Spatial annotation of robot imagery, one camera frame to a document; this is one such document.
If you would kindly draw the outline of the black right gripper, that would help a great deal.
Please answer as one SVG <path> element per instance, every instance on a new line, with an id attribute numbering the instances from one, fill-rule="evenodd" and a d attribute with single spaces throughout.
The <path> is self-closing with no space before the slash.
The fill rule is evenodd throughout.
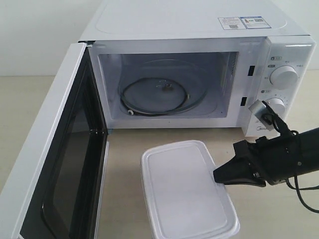
<path id="1" fill-rule="evenodd" d="M 266 187 L 276 185 L 303 171 L 301 140 L 297 131 L 255 143 L 234 144 L 235 156 L 213 171 L 216 183 Z"/>

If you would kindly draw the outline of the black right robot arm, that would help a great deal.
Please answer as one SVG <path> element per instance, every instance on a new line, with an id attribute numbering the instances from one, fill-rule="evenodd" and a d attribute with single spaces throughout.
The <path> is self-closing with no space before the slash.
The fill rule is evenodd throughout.
<path id="1" fill-rule="evenodd" d="M 319 169 L 319 130 L 233 145 L 234 157 L 213 171 L 214 180 L 225 185 L 265 187 Z"/>

